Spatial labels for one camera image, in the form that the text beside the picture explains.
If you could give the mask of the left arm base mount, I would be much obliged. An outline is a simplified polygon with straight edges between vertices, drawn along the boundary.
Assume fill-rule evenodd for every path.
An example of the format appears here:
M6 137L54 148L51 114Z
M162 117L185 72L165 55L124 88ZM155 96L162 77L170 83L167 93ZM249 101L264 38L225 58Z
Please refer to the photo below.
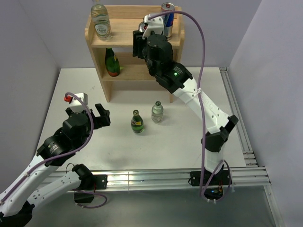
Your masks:
M77 190L96 192L97 190L105 190L106 187L107 175L93 175L90 178L83 180ZM74 193L74 201L76 203L91 203L94 198L95 195L92 194L86 194L82 192Z

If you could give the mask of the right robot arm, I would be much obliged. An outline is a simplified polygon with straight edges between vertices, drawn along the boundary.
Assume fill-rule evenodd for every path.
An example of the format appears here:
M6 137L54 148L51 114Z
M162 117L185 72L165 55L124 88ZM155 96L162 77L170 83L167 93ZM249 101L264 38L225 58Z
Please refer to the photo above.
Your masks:
M133 56L143 59L160 86L183 101L202 121L205 180L216 184L222 177L223 147L238 123L235 115L222 111L199 87L189 70L173 60L172 45L154 32L145 37L133 31Z

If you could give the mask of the wooden two-tier shelf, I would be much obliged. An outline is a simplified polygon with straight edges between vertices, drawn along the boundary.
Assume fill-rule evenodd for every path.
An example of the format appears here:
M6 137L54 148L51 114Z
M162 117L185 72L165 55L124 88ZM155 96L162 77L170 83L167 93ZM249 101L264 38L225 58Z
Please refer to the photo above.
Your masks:
M159 13L160 5L107 5L111 24L111 37L101 40L91 18L85 28L85 38L90 51L99 81L107 102L110 102L112 84L114 81L154 81L150 76L144 60L133 57L132 52L119 52L118 49L133 47L133 31L137 30L144 16ZM123 67L120 75L112 77L105 67L105 54L107 48L113 48Z

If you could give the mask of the clear bottle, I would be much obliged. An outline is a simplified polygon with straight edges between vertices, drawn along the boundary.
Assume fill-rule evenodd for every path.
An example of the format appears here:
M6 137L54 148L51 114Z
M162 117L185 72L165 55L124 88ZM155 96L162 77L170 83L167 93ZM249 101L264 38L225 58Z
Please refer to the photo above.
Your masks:
M161 102L156 101L155 105L152 107L152 110L151 110L151 119L155 123L160 123L162 121L163 114L164 114L164 108L163 108Z
M95 31L101 40L107 40L111 37L111 24L107 8L100 0L93 0L92 2L90 15Z

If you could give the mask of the red bull can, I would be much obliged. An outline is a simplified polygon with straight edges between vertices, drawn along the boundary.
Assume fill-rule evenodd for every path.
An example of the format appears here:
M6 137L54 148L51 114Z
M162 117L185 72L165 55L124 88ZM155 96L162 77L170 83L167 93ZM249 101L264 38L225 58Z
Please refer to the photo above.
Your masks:
M147 26L148 26L148 24L146 24L146 23L144 23L144 22L141 22L139 25L138 25L138 30L140 31L140 32L145 32L145 30L147 29Z
M162 12L166 11L174 11L175 5L170 2L165 2L161 6ZM163 15L163 23L164 23L164 31L163 34L170 39L172 37L172 28L173 28L173 21L174 21L174 13Z

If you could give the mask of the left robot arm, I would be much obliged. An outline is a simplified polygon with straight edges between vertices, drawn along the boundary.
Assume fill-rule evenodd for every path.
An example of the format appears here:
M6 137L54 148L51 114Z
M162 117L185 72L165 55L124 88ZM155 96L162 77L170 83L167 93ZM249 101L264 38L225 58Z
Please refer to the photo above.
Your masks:
M47 138L24 172L0 195L0 225L23 227L33 212L60 195L71 190L92 189L94 177L84 165L77 164L62 178L39 188L50 174L55 172L73 155L71 151L81 147L91 130L110 125L110 112L101 104L95 105L99 116L85 110L74 112L66 109L68 119L53 136Z

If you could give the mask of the aluminium rail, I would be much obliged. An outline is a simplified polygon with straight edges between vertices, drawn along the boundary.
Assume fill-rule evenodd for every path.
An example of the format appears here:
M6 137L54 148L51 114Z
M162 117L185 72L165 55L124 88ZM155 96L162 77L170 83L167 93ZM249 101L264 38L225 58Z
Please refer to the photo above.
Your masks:
M238 138L240 140L244 161L246 163L246 167L259 167L255 158L253 148L251 147L251 143L244 125L244 121L242 119L242 115L232 88L232 84L227 69L228 69L227 67L220 67L219 71L227 93L232 115L236 115L237 118L239 119L239 122L236 125L236 130L237 130Z
M104 192L198 189L188 183L190 172L200 169L160 169L134 171L92 171L107 175ZM264 167L231 168L232 186L268 186L271 181Z

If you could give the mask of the aluminium right rail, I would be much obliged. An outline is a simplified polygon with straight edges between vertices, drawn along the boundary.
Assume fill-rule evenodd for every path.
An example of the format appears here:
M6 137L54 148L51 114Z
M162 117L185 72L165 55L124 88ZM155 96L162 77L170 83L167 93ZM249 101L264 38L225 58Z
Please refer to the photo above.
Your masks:
M219 71L227 93L232 115L236 115L237 118L239 119L239 122L236 125L236 130L237 130L238 138L240 140L244 161L246 163L246 167L259 167L255 158L253 148L251 147L251 143L244 125L244 121L242 119L242 115L232 88L232 84L227 69L228 69L227 67L220 67Z

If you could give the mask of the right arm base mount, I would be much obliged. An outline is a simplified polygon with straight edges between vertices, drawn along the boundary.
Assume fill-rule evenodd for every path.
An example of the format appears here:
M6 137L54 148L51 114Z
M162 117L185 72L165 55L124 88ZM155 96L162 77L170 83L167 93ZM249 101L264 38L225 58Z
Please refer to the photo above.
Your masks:
M201 172L200 171L192 171L190 172L190 178L188 183L193 186L200 185ZM232 179L229 175L228 170L223 170L221 173L216 174L212 177L207 188L204 192L204 196L209 200L218 200L223 197L224 186L232 185Z

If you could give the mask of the aluminium front rail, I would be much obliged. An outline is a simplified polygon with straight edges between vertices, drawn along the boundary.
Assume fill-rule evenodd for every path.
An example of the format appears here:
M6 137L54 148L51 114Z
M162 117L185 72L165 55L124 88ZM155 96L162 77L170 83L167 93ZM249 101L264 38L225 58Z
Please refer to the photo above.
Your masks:
M198 189L188 183L190 172L200 169L160 169L134 171L92 171L107 175L104 192ZM264 167L231 168L232 186L268 186L271 181Z

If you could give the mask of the green perrier bottle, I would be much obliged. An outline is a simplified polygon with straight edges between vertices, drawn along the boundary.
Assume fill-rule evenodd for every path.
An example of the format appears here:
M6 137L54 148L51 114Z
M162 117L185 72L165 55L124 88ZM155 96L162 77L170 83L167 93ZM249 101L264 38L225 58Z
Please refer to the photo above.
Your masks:
M110 76L116 77L120 74L120 64L112 48L106 48L105 65Z
M142 117L139 115L138 110L133 110L133 117L131 119L131 128L134 133L140 133L144 129L144 122Z

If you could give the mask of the Red Bull can front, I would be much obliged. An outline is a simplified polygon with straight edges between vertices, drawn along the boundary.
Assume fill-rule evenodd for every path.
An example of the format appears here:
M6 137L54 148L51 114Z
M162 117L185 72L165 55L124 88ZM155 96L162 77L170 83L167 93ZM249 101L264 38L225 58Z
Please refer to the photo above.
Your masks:
M139 25L138 25L138 30L140 31L140 32L145 32L145 30L147 29L147 26L148 26L148 24L146 24L146 23L144 23L144 22L141 22Z

